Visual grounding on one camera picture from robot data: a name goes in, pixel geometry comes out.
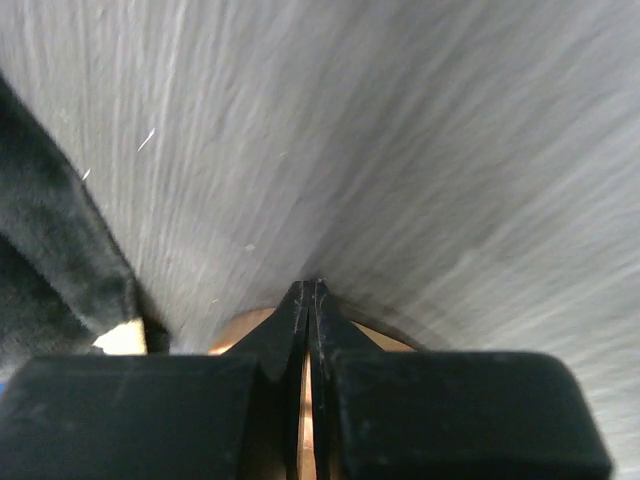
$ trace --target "black plastic part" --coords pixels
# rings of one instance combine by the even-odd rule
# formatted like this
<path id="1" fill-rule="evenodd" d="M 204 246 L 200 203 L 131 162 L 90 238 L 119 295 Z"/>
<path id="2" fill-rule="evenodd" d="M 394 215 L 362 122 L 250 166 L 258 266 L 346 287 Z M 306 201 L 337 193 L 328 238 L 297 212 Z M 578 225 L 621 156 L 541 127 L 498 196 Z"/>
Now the black plastic part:
<path id="1" fill-rule="evenodd" d="M 269 445 L 284 461 L 287 478 L 298 478 L 298 437 L 301 419 L 302 369 L 307 348 L 308 282 L 295 282 L 276 310 L 263 323 L 229 349 L 225 356 L 254 355 L 264 381 L 255 396 L 257 428 L 251 436 L 256 449 Z M 265 468 L 256 461 L 246 476 Z"/>
<path id="2" fill-rule="evenodd" d="M 247 357 L 44 357 L 0 399 L 2 478 L 238 474 Z"/>
<path id="3" fill-rule="evenodd" d="M 381 352 L 382 349 L 345 320 L 324 282 L 314 282 L 310 288 L 313 291 L 309 308 L 313 448 L 316 476 L 318 480 L 329 480 L 332 466 L 336 464 L 332 447 L 337 440 L 331 358 L 343 351 Z"/>
<path id="4" fill-rule="evenodd" d="M 1 476 L 295 480 L 307 349 L 319 480 L 611 474 L 557 360 L 386 353 L 315 281 L 221 357 L 31 361 L 0 400 Z"/>
<path id="5" fill-rule="evenodd" d="M 334 362 L 347 478 L 604 480 L 571 373 L 530 353 L 349 353 Z"/>

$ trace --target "floor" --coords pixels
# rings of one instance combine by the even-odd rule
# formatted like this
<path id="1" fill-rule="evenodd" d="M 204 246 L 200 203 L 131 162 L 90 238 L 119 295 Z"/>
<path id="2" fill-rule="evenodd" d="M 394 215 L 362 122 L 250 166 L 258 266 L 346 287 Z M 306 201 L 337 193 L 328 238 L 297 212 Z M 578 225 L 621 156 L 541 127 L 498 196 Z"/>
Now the floor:
<path id="1" fill-rule="evenodd" d="M 640 5 L 13 0 L 0 69 L 174 350 L 320 276 L 578 375 L 640 477 Z"/>

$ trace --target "black fur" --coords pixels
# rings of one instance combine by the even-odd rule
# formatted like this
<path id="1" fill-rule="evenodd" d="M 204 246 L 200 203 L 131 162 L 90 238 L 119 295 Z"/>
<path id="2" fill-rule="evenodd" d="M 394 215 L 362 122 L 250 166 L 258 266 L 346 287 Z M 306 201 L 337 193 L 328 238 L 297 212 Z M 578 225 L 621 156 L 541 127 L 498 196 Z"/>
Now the black fur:
<path id="1" fill-rule="evenodd" d="M 0 381 L 31 356 L 91 350 L 96 335 L 1 234 L 0 265 Z"/>
<path id="2" fill-rule="evenodd" d="M 133 274 L 84 183 L 2 78 L 0 234 L 3 248 L 13 245 L 60 295 L 70 310 L 65 319 L 73 314 L 86 329 L 101 335 L 119 323 L 139 317 Z M 34 280 L 22 278 L 25 271 L 23 267 L 14 268 L 13 273 L 3 270 L 3 285 L 32 285 Z M 43 287 L 38 288 L 32 290 L 40 294 Z M 49 322 L 53 313 L 57 314 L 61 307 L 49 300 L 39 304 L 46 308 L 35 315 L 29 303 L 32 300 L 26 294 L 16 298 L 24 302 L 24 314 L 19 314 L 19 303 L 0 305 L 9 309 L 8 313 L 0 311 L 3 334 L 9 335 L 7 332 L 15 328 L 15 332 L 33 335 L 33 339 L 24 340 L 31 346 L 35 345 L 32 340 L 44 341 L 45 332 L 52 328 Z M 18 325 L 26 321 L 35 323 L 28 327 Z M 62 331 L 71 334 L 68 329 Z M 78 334 L 79 330 L 75 331 L 74 338 Z M 52 338 L 44 348 L 58 345 L 58 341 Z"/>

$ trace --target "wooden surface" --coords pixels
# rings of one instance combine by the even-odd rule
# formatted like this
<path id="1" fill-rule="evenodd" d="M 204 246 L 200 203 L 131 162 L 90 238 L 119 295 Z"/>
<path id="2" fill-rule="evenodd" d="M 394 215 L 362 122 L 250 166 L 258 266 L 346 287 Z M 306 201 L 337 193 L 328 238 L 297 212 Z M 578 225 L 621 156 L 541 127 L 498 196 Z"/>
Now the wooden surface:
<path id="1" fill-rule="evenodd" d="M 7 0 L 0 68 L 176 351 L 324 276 L 418 341 L 560 356 L 635 480 L 639 23 L 631 0 Z"/>

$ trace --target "white debris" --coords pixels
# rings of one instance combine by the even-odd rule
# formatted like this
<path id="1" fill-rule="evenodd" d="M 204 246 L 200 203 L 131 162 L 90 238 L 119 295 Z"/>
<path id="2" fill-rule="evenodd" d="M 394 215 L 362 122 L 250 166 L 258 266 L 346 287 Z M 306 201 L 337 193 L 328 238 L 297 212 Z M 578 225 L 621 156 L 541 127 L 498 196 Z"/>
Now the white debris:
<path id="1" fill-rule="evenodd" d="M 138 147 L 138 151 L 142 150 L 142 147 L 144 147 L 147 144 L 147 142 L 151 140 L 151 137 L 153 137 L 155 133 L 156 133 L 156 127 L 153 127 L 149 132 L 149 135 L 147 135 L 147 138 L 145 138 L 144 141 Z"/>
<path id="2" fill-rule="evenodd" d="M 107 355 L 144 355 L 147 353 L 144 324 L 139 318 L 121 323 L 98 337 L 93 344 Z"/>

